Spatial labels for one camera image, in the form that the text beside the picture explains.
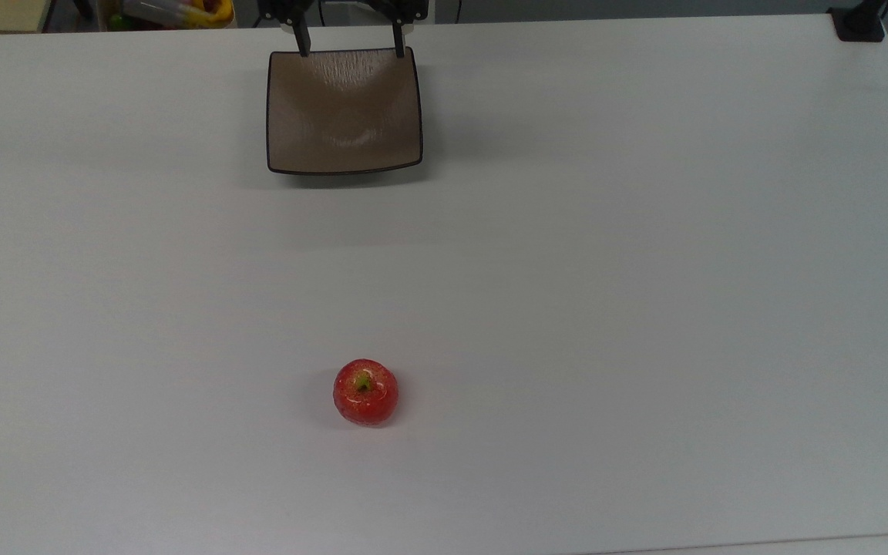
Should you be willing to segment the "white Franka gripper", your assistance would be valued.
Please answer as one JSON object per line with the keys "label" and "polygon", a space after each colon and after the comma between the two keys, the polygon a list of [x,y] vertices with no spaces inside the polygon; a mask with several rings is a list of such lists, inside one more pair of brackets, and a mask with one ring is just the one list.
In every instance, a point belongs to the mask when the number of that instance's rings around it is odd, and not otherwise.
{"label": "white Franka gripper", "polygon": [[[298,45],[300,56],[308,57],[311,53],[311,37],[309,25],[303,20],[304,15],[316,1],[257,1],[258,15],[264,20],[293,22],[292,29]],[[404,24],[426,20],[429,15],[429,1],[355,1],[383,15],[392,22],[392,38],[394,52],[398,59],[405,58]]]}

